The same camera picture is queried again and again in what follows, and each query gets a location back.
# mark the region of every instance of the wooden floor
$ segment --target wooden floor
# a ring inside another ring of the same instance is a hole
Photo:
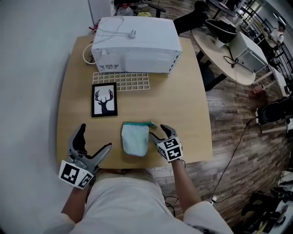
[[[193,11],[194,1],[160,0],[159,5],[167,10],[166,13],[161,14],[162,18],[176,19]],[[210,8],[209,17],[212,18],[217,10],[212,6]],[[153,16],[155,15],[153,9],[149,11]],[[182,33],[180,36],[190,38],[193,42],[194,50],[199,51],[190,32]],[[210,67],[216,75],[220,74],[220,71],[213,65]],[[270,78],[262,81],[262,84],[268,84],[268,82],[270,82]],[[256,108],[281,97],[277,85],[271,87],[262,96],[254,95],[252,89],[252,85],[236,85],[226,78],[215,86],[213,90],[206,93],[212,127],[214,160],[186,165],[186,169],[203,200],[212,195],[225,166],[239,142],[246,123],[255,117]],[[216,190],[215,194],[218,201],[237,193],[250,194],[256,190],[269,190],[269,188],[276,185],[280,178],[281,172],[288,162],[290,150],[291,144],[286,139],[286,131],[261,134],[259,125],[252,121]],[[175,195],[171,167],[152,169],[152,174],[156,177],[165,196]],[[249,195],[237,195],[214,206],[227,223],[233,227],[246,218],[241,216],[241,210],[248,198]],[[175,205],[175,210],[176,216],[182,217],[178,204]]]

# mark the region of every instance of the white box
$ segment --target white box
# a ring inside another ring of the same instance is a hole
[[[182,53],[172,20],[114,16],[102,18],[99,27],[109,31],[98,28],[93,41],[92,55],[100,73],[170,73]],[[132,30],[135,38],[128,36]]]
[[[238,63],[249,71],[257,73],[268,65],[266,57],[261,48],[251,39],[239,32],[230,42],[232,58],[238,58]]]

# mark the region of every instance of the antlers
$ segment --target antlers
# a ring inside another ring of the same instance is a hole
[[[98,101],[100,104],[101,104],[101,103],[107,103],[108,101],[112,100],[113,97],[114,97],[114,96],[113,96],[113,92],[112,92],[111,90],[109,90],[110,99],[107,100],[107,98],[105,97],[105,101],[102,101],[102,99],[99,100],[99,99],[98,99],[98,97],[99,97],[99,91],[96,92],[96,94],[95,94],[95,100]]]

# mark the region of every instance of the black frame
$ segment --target black frame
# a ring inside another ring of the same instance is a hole
[[[113,86],[113,93],[114,93],[114,112],[111,114],[95,114],[95,97],[94,97],[94,92],[95,92],[95,87],[99,86]],[[118,111],[117,111],[117,90],[116,90],[116,82],[113,83],[104,83],[104,84],[96,84],[92,85],[92,117],[103,117],[103,116],[117,116]]]

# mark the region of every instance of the person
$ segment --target person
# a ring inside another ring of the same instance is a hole
[[[233,234],[215,208],[201,201],[183,162],[176,159],[171,165],[183,221],[173,217],[161,188],[146,170],[133,169],[125,175],[100,170],[87,202],[89,185],[73,188],[44,233]]]
[[[280,21],[278,21],[278,23],[279,28],[274,28],[273,31],[258,44],[266,56],[271,53],[274,48],[280,47],[284,41],[283,33],[286,30],[286,26]]]

